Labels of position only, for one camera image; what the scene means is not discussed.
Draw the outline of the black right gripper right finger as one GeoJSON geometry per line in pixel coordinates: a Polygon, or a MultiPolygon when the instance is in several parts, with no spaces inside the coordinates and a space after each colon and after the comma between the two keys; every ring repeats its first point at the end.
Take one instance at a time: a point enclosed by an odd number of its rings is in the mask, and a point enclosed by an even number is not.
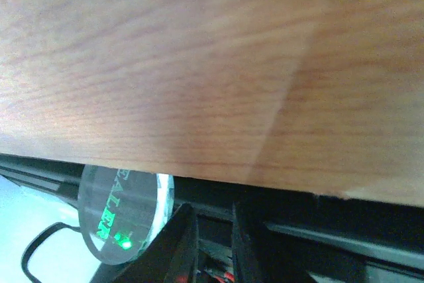
{"type": "Polygon", "coordinates": [[[232,259],[235,282],[314,282],[290,253],[280,249],[258,214],[233,205],[232,259]]]}

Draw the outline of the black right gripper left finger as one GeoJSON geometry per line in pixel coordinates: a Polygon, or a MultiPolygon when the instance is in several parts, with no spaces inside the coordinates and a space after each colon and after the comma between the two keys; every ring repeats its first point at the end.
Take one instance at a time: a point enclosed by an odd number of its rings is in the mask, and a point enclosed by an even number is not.
{"type": "Polygon", "coordinates": [[[194,208],[185,203],[173,214],[148,248],[113,281],[195,282],[198,225],[194,208]]]}

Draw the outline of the clear round dealer button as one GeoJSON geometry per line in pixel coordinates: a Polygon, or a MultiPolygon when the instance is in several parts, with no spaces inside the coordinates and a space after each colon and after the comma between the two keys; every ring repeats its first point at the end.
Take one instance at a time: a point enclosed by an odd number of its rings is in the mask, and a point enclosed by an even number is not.
{"type": "Polygon", "coordinates": [[[87,165],[78,192],[79,226],[102,263],[124,264],[143,253],[172,216],[174,177],[87,165]]]}

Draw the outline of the black aluminium frame rail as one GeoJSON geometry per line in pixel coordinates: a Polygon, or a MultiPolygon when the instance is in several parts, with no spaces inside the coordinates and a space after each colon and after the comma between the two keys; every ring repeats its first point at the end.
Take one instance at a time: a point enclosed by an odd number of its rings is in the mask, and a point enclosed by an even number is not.
{"type": "MultiPolygon", "coordinates": [[[[78,192],[87,165],[1,156],[3,282],[114,282],[142,254],[109,265],[86,246],[78,192]]],[[[173,177],[172,216],[185,203],[197,216],[195,282],[235,282],[235,203],[253,209],[314,282],[423,281],[420,207],[173,177]]]]}

